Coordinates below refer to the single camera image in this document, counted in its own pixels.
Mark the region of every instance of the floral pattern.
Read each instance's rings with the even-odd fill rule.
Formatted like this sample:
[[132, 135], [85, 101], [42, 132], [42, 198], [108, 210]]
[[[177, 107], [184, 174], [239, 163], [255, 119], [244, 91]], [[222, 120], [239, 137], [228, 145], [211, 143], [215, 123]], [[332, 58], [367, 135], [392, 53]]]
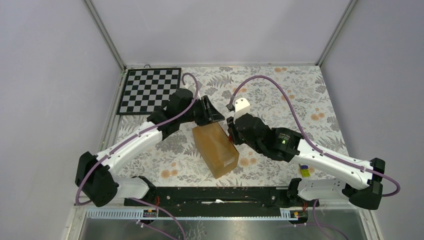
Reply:
[[[306, 134], [326, 148], [347, 154], [318, 66], [183, 67], [182, 71], [196, 76], [202, 86], [200, 95], [208, 95], [225, 118], [232, 114], [226, 105], [242, 81], [254, 75], [274, 79], [286, 91]], [[253, 80], [240, 89], [238, 95], [247, 98], [251, 104], [250, 113], [270, 127], [299, 131], [287, 99], [270, 82]], [[116, 141], [132, 133], [146, 118], [147, 115], [122, 116]], [[219, 124], [227, 131], [224, 121]], [[215, 179], [194, 143], [192, 128], [195, 126], [195, 123], [182, 124], [179, 131], [137, 156], [119, 174], [125, 177], [145, 176], [156, 186], [181, 187], [288, 186], [292, 178], [301, 177], [297, 164], [272, 161], [243, 144], [235, 146], [240, 153], [238, 166]], [[313, 168], [309, 171], [311, 179], [331, 178]]]

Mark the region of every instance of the table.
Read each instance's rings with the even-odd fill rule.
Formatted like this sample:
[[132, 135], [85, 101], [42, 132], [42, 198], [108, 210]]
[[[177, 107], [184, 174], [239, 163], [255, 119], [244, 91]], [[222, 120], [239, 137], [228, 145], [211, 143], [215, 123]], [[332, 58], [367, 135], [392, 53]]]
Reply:
[[[183, 67], [200, 83], [200, 95], [208, 95], [215, 108], [228, 118], [232, 115], [226, 105], [234, 90], [245, 79], [265, 75], [274, 79], [286, 91], [306, 134], [320, 145], [347, 155], [346, 146], [318, 66], [254, 66], [254, 67]], [[185, 81], [192, 81], [187, 76]], [[247, 83], [238, 93], [251, 105], [250, 113], [272, 127], [299, 131], [285, 98], [265, 79]], [[131, 134], [147, 115], [122, 116], [116, 141]], [[221, 121], [222, 128], [227, 126]], [[122, 177], [145, 176], [156, 186], [179, 187], [238, 187], [288, 186], [290, 180], [301, 177], [294, 163], [272, 161], [247, 145], [237, 145], [238, 166], [215, 179], [196, 149], [192, 128], [195, 123], [182, 124], [180, 130], [137, 156], [119, 173]], [[310, 179], [332, 176], [309, 168]]]

